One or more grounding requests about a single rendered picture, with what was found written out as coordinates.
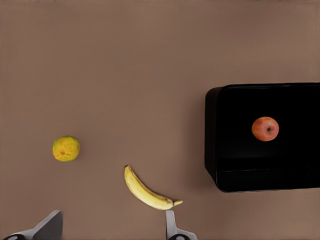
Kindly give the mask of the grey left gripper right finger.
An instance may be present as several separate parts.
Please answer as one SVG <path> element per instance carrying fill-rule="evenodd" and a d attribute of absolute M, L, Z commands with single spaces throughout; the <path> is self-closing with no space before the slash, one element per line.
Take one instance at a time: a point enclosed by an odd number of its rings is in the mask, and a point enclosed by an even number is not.
<path fill-rule="evenodd" d="M 166 210 L 165 217 L 166 240 L 198 240 L 198 237 L 193 232 L 177 227 L 175 213 L 173 210 Z"/>

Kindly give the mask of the red apple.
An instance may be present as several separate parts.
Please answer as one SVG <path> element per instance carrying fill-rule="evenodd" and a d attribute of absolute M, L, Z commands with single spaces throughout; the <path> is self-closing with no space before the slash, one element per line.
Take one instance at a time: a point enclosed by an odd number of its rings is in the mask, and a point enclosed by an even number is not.
<path fill-rule="evenodd" d="M 271 117 L 263 116 L 254 121 L 251 127 L 252 134 L 260 141 L 274 140 L 280 131 L 279 124 Z"/>

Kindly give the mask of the yellow banana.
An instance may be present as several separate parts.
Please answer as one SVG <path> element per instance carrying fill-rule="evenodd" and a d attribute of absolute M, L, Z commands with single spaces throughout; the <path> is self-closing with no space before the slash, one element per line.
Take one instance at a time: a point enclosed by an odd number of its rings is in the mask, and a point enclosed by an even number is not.
<path fill-rule="evenodd" d="M 154 209 L 166 211 L 183 203 L 182 199 L 171 199 L 150 189 L 128 164 L 124 167 L 123 176 L 130 192 L 141 202 Z"/>

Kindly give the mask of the yellow-green orange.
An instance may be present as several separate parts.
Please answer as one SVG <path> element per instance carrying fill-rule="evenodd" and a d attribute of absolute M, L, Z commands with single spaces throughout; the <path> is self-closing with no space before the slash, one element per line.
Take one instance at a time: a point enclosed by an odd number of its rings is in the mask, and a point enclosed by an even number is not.
<path fill-rule="evenodd" d="M 80 142 L 73 136 L 61 136 L 52 145 L 54 158 L 61 162 L 70 162 L 77 158 L 80 153 Z"/>

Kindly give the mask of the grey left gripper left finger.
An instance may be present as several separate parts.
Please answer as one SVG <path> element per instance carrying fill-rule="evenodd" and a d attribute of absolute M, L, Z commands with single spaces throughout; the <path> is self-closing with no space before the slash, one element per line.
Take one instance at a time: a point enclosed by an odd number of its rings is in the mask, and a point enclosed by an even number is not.
<path fill-rule="evenodd" d="M 60 240 L 63 233 L 63 212 L 54 210 L 35 227 L 13 233 L 3 240 Z"/>

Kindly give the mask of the black rectangular tray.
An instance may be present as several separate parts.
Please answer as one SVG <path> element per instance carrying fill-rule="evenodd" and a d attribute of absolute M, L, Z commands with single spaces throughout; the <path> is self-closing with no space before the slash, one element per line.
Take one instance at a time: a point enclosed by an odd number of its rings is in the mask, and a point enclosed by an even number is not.
<path fill-rule="evenodd" d="M 260 117 L 274 140 L 252 134 Z M 320 188 L 320 82 L 232 84 L 205 97 L 204 164 L 225 193 Z"/>

